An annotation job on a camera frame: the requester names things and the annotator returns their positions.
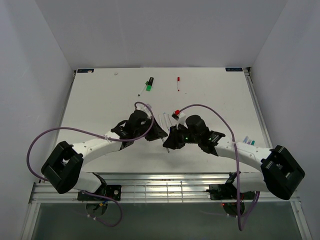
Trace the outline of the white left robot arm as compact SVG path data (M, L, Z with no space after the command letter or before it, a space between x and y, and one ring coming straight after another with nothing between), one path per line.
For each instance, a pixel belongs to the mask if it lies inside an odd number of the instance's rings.
M95 200L100 200L106 195L107 183L97 173L84 171L84 165L131 146L138 137L151 142L167 137L167 133L151 114L135 110L128 120L119 122L102 138L74 144L59 142L42 166L41 173L59 194L74 189L86 191Z

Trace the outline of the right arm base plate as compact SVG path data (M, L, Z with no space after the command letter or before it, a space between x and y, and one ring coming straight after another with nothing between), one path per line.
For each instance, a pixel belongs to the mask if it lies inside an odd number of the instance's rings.
M236 200L237 189L233 184L210 184L206 190L211 200Z

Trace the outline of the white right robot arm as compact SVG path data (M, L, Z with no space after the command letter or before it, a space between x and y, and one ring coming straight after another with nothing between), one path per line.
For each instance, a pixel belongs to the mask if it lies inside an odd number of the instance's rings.
M169 129L163 147L177 150L186 144L196 144L205 153L238 160L256 172L231 172L224 184L210 187L213 199L252 199L255 192L270 192L277 198L289 200L306 173L283 146L263 148L243 142L234 143L225 134L209 130L199 115L187 117L175 112L177 121Z

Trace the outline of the red capped white pen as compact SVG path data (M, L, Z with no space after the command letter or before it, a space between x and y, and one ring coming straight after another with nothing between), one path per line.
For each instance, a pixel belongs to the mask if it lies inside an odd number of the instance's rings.
M173 126L174 124L173 124L173 122L171 121L171 117L170 117L170 115L167 113L167 119L168 119L168 121L169 121L169 123L170 123L170 126Z

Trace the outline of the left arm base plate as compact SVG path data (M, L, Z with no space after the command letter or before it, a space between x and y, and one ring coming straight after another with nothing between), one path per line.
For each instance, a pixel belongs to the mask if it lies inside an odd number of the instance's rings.
M107 185L102 190L94 193L95 195L104 196L111 198L116 201L121 200L122 194L122 186L121 185ZM84 194L83 192L79 192L76 198L78 201L105 201L105 198L91 196L88 194Z

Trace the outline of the blue capped white pen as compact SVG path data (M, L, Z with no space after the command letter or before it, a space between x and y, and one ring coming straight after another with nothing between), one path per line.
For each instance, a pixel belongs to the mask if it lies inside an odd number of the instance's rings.
M169 124L168 115L167 115L165 112L163 113L163 119L164 119L166 128L167 128L168 130L170 130L170 124Z

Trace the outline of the orange capped white pen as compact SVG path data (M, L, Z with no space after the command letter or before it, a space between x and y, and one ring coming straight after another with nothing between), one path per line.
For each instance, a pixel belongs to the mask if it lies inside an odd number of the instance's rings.
M159 126L164 130L164 126L163 126L163 121L162 120L163 119L162 119L161 115L159 114L158 115L158 123L159 123Z

